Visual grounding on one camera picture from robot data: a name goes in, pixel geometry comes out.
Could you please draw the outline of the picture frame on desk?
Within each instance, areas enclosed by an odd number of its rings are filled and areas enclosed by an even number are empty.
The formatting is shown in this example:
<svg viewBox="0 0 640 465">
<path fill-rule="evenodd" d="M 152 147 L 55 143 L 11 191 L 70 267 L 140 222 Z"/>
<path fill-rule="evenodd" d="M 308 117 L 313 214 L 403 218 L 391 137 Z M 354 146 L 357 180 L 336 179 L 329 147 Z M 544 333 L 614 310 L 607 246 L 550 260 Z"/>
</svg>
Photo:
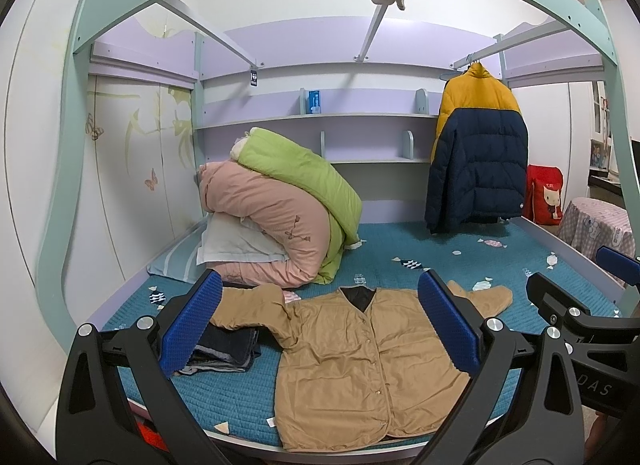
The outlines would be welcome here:
<svg viewBox="0 0 640 465">
<path fill-rule="evenodd" d="M 606 142 L 592 139 L 590 141 L 590 168 L 607 172 L 610 168 L 611 146 Z"/>
</svg>

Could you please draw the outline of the white pillow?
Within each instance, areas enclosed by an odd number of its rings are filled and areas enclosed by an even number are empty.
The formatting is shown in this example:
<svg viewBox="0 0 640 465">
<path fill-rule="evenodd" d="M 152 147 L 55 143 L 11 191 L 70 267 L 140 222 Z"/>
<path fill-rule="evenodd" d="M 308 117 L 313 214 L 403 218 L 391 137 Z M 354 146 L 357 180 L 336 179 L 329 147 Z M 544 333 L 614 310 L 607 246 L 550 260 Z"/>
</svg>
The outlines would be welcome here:
<svg viewBox="0 0 640 465">
<path fill-rule="evenodd" d="M 250 218 L 210 214 L 196 252 L 202 263 L 277 263 L 287 261 L 284 247 Z"/>
</svg>

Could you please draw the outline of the striped blue pillow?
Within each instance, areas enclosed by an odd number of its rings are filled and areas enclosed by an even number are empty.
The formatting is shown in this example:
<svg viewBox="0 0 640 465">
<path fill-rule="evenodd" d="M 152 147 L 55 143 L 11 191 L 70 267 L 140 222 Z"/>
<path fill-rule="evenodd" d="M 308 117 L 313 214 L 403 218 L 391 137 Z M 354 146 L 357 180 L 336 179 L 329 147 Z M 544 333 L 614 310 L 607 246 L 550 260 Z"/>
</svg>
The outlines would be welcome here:
<svg viewBox="0 0 640 465">
<path fill-rule="evenodd" d="M 203 229 L 196 229 L 177 241 L 146 267 L 146 272 L 155 277 L 194 284 L 205 270 L 198 265 L 196 256 L 201 247 Z"/>
</svg>

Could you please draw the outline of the yellow navy puffer jacket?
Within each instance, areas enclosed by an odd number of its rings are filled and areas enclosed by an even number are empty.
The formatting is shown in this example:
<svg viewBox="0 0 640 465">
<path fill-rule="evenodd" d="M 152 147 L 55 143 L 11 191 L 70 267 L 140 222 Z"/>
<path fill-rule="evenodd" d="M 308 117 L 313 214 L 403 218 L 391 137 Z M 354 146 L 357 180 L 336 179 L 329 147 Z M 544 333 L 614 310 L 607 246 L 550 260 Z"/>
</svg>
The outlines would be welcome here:
<svg viewBox="0 0 640 465">
<path fill-rule="evenodd" d="M 424 220 L 431 233 L 523 214 L 528 129 L 508 86 L 480 62 L 442 92 Z"/>
</svg>

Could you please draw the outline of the pink folded quilt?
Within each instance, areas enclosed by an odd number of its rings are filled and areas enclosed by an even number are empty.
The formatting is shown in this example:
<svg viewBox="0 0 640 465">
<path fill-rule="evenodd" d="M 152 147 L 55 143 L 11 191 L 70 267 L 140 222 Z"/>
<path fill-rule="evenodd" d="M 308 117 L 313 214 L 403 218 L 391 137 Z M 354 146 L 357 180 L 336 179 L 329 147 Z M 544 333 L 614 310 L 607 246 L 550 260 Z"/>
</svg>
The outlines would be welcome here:
<svg viewBox="0 0 640 465">
<path fill-rule="evenodd" d="M 230 160 L 201 167 L 200 196 L 208 216 L 248 217 L 288 254 L 277 263 L 202 263 L 224 281 L 297 289 L 318 277 L 329 248 L 329 213 L 313 196 Z"/>
</svg>

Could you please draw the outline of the dark folded clothes stack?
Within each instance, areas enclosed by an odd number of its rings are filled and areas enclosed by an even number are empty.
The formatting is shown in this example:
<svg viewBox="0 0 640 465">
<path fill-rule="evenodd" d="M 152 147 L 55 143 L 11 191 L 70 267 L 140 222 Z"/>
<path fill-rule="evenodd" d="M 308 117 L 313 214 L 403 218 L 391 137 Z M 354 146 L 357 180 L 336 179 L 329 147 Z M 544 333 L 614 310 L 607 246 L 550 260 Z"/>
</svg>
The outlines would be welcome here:
<svg viewBox="0 0 640 465">
<path fill-rule="evenodd" d="M 256 327 L 230 331 L 209 324 L 179 373 L 245 373 L 260 356 L 258 339 L 259 329 Z"/>
</svg>

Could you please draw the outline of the blue box on shelf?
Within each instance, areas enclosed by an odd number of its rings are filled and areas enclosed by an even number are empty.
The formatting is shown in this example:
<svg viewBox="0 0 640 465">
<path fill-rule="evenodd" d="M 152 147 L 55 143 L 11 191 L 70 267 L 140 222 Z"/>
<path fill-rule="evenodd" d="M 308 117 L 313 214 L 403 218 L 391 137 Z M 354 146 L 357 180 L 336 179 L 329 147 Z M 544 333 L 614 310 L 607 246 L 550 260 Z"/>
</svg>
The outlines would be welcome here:
<svg viewBox="0 0 640 465">
<path fill-rule="evenodd" d="M 321 112 L 321 96 L 319 90 L 309 90 L 307 94 L 307 113 L 320 114 Z"/>
</svg>

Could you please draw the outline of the lavender wall shelf unit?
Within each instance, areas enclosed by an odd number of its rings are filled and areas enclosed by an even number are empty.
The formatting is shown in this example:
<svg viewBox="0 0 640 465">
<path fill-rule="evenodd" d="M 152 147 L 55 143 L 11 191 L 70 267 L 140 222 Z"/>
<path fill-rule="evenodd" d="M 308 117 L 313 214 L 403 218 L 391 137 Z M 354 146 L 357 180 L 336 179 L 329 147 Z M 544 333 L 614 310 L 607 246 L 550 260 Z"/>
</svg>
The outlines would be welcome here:
<svg viewBox="0 0 640 465">
<path fill-rule="evenodd" d="M 186 230 L 201 217 L 198 164 L 227 159 L 236 138 L 262 127 L 332 163 L 360 195 L 366 224 L 417 222 L 442 86 L 475 54 L 521 92 L 529 159 L 560 167 L 578 196 L 587 155 L 570 146 L 578 121 L 570 84 L 598 78 L 602 62 L 570 32 L 526 40 L 528 31 L 490 37 L 417 23 L 370 32 L 357 17 L 269 22 L 231 32 L 258 55 L 250 72 L 201 33 L 159 38 L 128 19 L 91 49 L 87 132 L 105 213 Z M 307 113 L 309 90 L 320 92 L 320 114 Z"/>
</svg>

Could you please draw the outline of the tan quilted jacket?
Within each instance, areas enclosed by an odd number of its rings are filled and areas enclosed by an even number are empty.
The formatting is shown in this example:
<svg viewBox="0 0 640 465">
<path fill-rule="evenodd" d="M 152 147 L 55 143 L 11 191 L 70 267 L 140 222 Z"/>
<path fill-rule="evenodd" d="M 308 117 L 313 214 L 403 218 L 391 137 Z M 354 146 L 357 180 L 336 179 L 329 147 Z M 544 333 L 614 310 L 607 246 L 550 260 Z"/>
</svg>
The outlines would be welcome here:
<svg viewBox="0 0 640 465">
<path fill-rule="evenodd" d="M 210 322 L 263 327 L 280 346 L 274 418 L 290 452 L 352 451 L 434 433 L 470 380 L 414 289 L 347 286 L 287 301 L 273 284 L 227 287 Z"/>
</svg>

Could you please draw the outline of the pink patterned covered stool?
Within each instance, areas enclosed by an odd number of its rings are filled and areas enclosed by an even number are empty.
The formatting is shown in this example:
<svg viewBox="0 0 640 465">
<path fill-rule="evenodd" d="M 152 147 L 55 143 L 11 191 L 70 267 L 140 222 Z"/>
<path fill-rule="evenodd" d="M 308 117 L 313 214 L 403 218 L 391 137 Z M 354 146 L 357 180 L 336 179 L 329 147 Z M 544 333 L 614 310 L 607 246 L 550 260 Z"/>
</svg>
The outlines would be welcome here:
<svg viewBox="0 0 640 465">
<path fill-rule="evenodd" d="M 570 201 L 559 226 L 558 237 L 595 261 L 606 246 L 634 258 L 636 242 L 627 212 L 617 205 L 591 198 Z"/>
</svg>

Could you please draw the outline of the green folded quilt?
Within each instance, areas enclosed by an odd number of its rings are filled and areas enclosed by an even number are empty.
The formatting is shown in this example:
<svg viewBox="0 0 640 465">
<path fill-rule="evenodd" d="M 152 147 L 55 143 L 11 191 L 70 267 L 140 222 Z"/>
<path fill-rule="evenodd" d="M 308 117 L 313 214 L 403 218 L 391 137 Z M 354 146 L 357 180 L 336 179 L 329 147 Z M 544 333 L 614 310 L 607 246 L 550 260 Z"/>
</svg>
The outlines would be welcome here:
<svg viewBox="0 0 640 465">
<path fill-rule="evenodd" d="M 329 213 L 329 248 L 314 282 L 331 283 L 346 247 L 360 242 L 362 201 L 354 188 L 320 155 L 262 127 L 236 140 L 230 158 L 248 170 L 299 188 L 322 204 Z"/>
</svg>

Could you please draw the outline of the red cartoon bag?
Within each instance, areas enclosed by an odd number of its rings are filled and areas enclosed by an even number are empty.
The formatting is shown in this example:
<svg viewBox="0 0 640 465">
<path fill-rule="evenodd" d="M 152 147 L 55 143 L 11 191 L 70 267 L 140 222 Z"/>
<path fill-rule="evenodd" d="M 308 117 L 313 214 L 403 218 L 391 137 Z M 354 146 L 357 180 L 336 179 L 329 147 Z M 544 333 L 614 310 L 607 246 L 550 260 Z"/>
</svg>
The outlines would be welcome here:
<svg viewBox="0 0 640 465">
<path fill-rule="evenodd" d="M 523 215 L 541 226 L 558 226 L 563 217 L 563 174 L 558 167 L 529 165 Z"/>
</svg>

